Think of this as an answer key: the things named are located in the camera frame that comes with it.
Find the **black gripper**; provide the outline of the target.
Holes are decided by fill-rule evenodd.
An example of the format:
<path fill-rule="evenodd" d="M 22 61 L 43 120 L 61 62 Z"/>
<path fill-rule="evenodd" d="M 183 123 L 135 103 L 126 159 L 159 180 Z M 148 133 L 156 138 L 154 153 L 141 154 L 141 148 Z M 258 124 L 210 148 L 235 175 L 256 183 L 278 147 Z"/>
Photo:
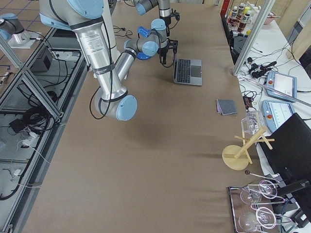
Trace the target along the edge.
<path fill-rule="evenodd" d="M 166 58 L 167 58 L 167 53 L 169 51 L 168 47 L 163 47 L 159 49 L 159 58 L 160 58 L 160 63 L 165 64 L 166 63 Z"/>
<path fill-rule="evenodd" d="M 166 27 L 169 27 L 169 25 L 171 24 L 171 17 L 167 16 L 167 17 L 163 17 L 163 20 L 165 22 Z"/>

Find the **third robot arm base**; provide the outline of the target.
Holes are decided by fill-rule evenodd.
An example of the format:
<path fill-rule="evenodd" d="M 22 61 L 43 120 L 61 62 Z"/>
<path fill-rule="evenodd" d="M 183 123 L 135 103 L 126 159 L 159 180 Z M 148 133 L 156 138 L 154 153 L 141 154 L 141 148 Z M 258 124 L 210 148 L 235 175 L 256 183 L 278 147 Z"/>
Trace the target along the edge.
<path fill-rule="evenodd" d="M 26 31 L 13 13 L 0 16 L 0 35 L 13 49 L 30 49 L 41 39 L 38 34 Z"/>

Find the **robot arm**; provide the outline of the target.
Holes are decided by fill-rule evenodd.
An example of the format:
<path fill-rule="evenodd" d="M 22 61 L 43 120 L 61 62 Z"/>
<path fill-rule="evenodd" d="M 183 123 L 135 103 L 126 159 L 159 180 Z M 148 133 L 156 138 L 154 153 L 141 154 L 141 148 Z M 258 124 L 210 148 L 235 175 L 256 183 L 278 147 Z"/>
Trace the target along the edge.
<path fill-rule="evenodd" d="M 164 20 L 166 27 L 171 24 L 171 6 L 169 0 L 131 0 L 139 15 L 144 15 L 154 8 L 158 8 L 159 18 Z"/>
<path fill-rule="evenodd" d="M 140 52 L 152 57 L 168 44 L 165 21 L 153 20 L 148 36 L 126 41 L 124 52 L 113 61 L 110 42 L 115 36 L 108 32 L 113 26 L 106 1 L 41 0 L 39 7 L 43 24 L 75 33 L 87 64 L 100 84 L 96 91 L 96 110 L 104 117 L 130 120 L 138 103 L 122 81 Z"/>

